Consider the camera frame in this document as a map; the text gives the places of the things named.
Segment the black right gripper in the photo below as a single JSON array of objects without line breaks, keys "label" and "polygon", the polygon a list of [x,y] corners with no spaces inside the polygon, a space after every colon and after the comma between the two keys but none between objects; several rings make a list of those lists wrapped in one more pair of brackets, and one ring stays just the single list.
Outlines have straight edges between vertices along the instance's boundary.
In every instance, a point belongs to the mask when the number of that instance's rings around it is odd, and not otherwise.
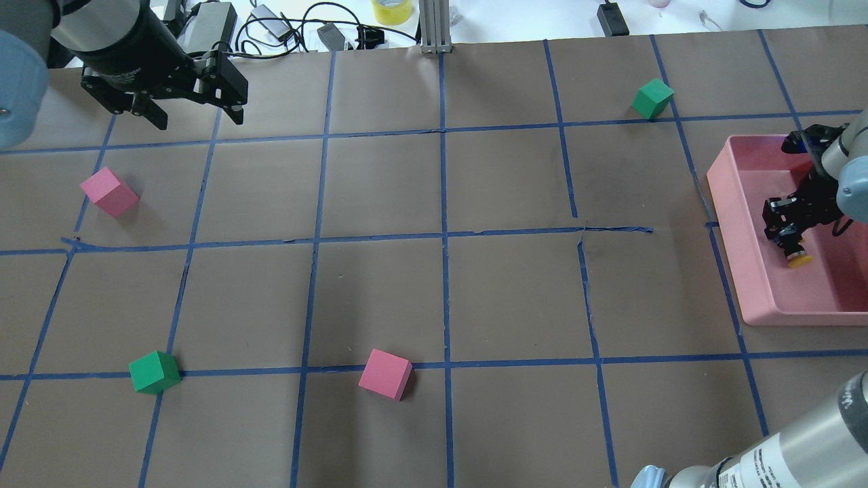
[{"label": "black right gripper", "polygon": [[787,227],[787,246],[803,246],[810,229],[843,217],[837,206],[837,189],[837,180],[811,169],[800,182],[800,199],[773,197],[764,201],[764,235],[775,241],[778,232]]}]

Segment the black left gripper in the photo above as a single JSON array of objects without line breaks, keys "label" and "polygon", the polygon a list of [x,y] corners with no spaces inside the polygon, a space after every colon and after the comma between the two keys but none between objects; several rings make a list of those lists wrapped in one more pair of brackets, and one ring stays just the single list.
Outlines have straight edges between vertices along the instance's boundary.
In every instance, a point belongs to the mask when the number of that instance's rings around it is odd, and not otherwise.
[{"label": "black left gripper", "polygon": [[244,123],[249,84],[227,46],[217,41],[193,61],[148,1],[68,2],[68,50],[83,62],[81,87],[109,113],[130,112],[161,131],[168,116],[152,96],[196,97]]}]

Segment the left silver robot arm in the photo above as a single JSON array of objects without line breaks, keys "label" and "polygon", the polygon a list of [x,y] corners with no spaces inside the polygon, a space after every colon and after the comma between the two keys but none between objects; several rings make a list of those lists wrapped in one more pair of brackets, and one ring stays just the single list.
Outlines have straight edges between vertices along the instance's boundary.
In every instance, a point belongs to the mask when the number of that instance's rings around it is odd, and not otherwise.
[{"label": "left silver robot arm", "polygon": [[241,125],[249,83],[231,62],[226,27],[190,49],[148,1],[3,1],[2,148],[31,136],[49,85],[52,41],[83,62],[81,86],[109,113],[130,113],[167,129],[161,100],[224,111]]}]

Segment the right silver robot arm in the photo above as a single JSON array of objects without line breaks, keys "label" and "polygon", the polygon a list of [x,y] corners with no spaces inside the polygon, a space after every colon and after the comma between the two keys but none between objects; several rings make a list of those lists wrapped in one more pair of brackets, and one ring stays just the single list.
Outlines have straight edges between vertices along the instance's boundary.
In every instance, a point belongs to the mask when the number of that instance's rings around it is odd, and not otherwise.
[{"label": "right silver robot arm", "polygon": [[[730,136],[708,170],[744,322],[866,325],[866,114],[788,136]],[[865,487],[866,373],[746,450],[635,487]]]}]

